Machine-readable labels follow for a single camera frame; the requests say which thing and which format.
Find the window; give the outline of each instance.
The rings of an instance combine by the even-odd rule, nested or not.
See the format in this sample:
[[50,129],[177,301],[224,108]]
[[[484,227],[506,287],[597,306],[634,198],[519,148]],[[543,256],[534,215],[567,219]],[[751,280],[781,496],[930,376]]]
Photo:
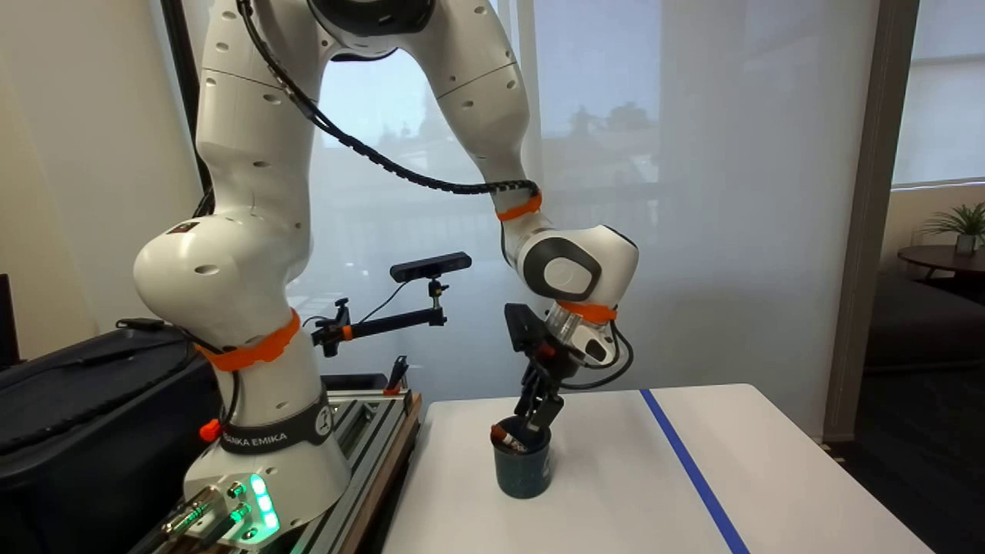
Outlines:
[[985,5],[923,0],[896,188],[985,181]]

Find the wall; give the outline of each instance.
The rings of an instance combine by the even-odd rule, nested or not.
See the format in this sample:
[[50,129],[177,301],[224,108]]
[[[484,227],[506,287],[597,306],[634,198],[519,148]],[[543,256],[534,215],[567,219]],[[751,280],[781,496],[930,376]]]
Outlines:
[[983,184],[954,184],[954,188],[915,188],[893,191],[885,232],[882,232],[882,267],[896,263],[896,253],[915,245],[949,245],[951,234],[938,234],[938,214],[949,214],[959,203],[985,203]]
[[129,266],[196,200],[158,5],[0,5],[0,267],[25,356],[146,314]]

